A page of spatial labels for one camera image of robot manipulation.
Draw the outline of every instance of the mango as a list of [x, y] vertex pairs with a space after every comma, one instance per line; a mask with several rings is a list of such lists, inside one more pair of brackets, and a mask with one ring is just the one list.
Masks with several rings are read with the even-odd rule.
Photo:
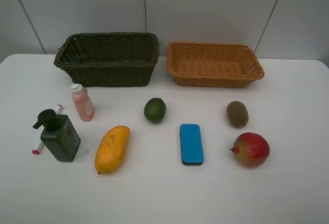
[[95, 168], [98, 174], [115, 171], [123, 163], [128, 145], [130, 129], [126, 126], [115, 126], [102, 139], [95, 157]]
[[242, 102], [234, 101], [228, 104], [226, 113], [231, 125], [236, 128], [243, 127], [248, 123], [248, 111]]

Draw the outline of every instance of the bottle label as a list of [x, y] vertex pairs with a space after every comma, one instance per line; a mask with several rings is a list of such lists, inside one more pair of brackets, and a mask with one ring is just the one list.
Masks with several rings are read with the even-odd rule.
[[61, 133], [59, 134], [59, 139], [65, 147], [66, 151], [70, 154], [70, 156], [76, 154], [79, 147], [80, 138], [78, 137], [78, 134], [74, 131], [74, 128], [69, 122], [69, 120], [66, 120], [64, 127]]
[[86, 103], [86, 112], [87, 112], [87, 115], [91, 115], [92, 112], [94, 111], [94, 106], [93, 106], [93, 103], [91, 100], [87, 101]]

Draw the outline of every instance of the kiwi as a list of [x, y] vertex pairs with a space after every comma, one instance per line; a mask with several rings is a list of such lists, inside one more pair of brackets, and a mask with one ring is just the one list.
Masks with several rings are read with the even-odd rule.
[[228, 104], [226, 114], [231, 125], [236, 128], [244, 127], [248, 123], [248, 111], [242, 102], [234, 101]]

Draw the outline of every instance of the white bottle cap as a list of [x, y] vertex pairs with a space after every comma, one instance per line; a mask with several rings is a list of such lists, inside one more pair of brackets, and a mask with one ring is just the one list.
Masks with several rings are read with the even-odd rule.
[[82, 94], [83, 92], [83, 86], [81, 84], [73, 84], [71, 86], [71, 91], [74, 95]]

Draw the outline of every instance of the table surface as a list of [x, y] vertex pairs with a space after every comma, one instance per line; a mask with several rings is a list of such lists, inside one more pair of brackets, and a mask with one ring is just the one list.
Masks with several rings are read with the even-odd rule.
[[[329, 71], [318, 61], [260, 59], [265, 78], [244, 89], [182, 87], [160, 57], [150, 84], [89, 88], [96, 113], [79, 119], [70, 77], [54, 55], [12, 55], [0, 64], [1, 223], [329, 223]], [[146, 102], [167, 105], [161, 124], [143, 116]], [[242, 129], [228, 125], [226, 106], [249, 111]], [[57, 162], [44, 147], [40, 111], [64, 106], [81, 145], [74, 162]], [[181, 162], [179, 126], [200, 125], [205, 160]], [[95, 154], [116, 125], [131, 129], [122, 167], [97, 175]], [[240, 166], [229, 149], [244, 132], [270, 144], [267, 161]]]

